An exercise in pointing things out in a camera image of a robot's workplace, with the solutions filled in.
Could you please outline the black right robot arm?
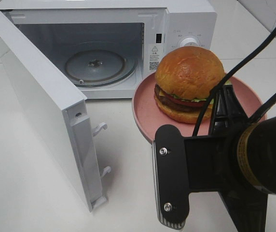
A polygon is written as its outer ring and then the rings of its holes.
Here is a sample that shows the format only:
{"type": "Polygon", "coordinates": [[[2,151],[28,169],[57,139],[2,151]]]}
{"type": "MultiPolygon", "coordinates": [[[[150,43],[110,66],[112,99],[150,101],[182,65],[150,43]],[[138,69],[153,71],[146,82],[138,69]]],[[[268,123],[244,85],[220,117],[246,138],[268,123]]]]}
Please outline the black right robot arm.
{"type": "Polygon", "coordinates": [[[248,117],[233,87],[223,86],[208,135],[183,137],[173,125],[156,131],[153,169],[163,225],[182,229],[189,195],[216,191],[239,232],[263,232],[268,195],[276,195],[276,94],[248,117]]]}

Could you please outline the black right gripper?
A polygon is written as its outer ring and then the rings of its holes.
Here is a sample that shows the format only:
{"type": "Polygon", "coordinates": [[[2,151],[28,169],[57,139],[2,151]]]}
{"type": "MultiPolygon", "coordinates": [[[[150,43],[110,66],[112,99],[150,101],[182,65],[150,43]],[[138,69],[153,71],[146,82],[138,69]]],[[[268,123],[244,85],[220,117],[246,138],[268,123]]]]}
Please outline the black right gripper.
{"type": "Polygon", "coordinates": [[[164,226],[183,229],[189,191],[216,191],[239,232],[265,230],[267,193],[248,151],[256,127],[233,86],[222,86],[214,98],[207,136],[184,140],[173,125],[158,128],[152,145],[153,175],[157,217],[164,226]]]}

